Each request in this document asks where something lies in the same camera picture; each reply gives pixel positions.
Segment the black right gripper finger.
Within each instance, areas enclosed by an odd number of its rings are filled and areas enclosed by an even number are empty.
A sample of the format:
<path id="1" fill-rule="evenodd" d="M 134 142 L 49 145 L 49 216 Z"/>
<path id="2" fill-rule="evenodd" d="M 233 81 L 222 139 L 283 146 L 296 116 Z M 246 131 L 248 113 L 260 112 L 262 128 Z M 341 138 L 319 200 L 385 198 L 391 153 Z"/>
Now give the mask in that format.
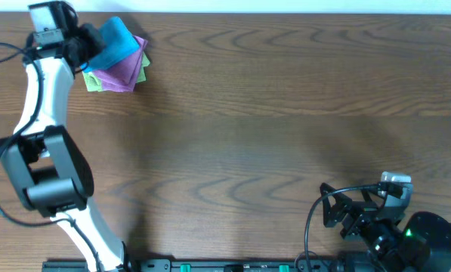
<path id="1" fill-rule="evenodd" d="M 351 209 L 352 199 L 343 193 L 335 193 L 323 199 L 323 224 L 334 227 L 341 223 Z"/>
<path id="2" fill-rule="evenodd" d="M 363 203 L 361 206 L 363 208 L 380 208 L 383 204 L 383 199 L 375 194 L 374 190 L 362 189 L 361 196 L 363 198 Z"/>

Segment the blue microfiber cloth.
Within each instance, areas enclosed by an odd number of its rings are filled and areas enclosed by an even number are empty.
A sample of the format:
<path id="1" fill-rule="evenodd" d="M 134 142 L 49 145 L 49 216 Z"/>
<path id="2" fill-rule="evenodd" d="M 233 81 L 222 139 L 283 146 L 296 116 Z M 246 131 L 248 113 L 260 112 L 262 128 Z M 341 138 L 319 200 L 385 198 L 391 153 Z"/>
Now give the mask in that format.
<path id="1" fill-rule="evenodd" d="M 140 45 L 119 17 L 111 17 L 99 29 L 106 44 L 96 57 L 82 65 L 85 73 L 107 70 L 136 52 Z"/>

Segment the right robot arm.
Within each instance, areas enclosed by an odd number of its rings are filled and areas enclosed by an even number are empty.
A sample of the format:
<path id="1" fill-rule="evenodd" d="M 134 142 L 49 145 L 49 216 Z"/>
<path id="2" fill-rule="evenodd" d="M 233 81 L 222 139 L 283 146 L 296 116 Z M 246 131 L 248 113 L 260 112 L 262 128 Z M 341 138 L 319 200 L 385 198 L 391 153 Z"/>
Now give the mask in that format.
<path id="1" fill-rule="evenodd" d="M 341 223 L 343 239 L 359 238 L 367 245 L 372 263 L 384 271 L 451 270 L 451 223 L 432 212 L 416 212 L 400 230 L 413 193 L 409 182 L 380 181 L 356 188 L 354 201 L 323 183 L 320 186 L 323 224 Z"/>

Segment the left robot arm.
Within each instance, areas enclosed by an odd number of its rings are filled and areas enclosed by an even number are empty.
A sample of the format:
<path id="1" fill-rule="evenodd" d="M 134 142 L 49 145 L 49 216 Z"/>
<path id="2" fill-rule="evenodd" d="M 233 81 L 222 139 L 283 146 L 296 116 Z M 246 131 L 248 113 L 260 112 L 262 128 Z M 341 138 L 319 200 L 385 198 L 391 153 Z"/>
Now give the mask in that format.
<path id="1" fill-rule="evenodd" d="M 66 129 L 67 102 L 76 69 L 103 47 L 91 25 L 44 27 L 25 50 L 26 100 L 14 133 L 0 139 L 0 164 L 25 209 L 56 224 L 84 255 L 89 271 L 131 271 L 123 241 L 93 199 L 94 179 Z"/>

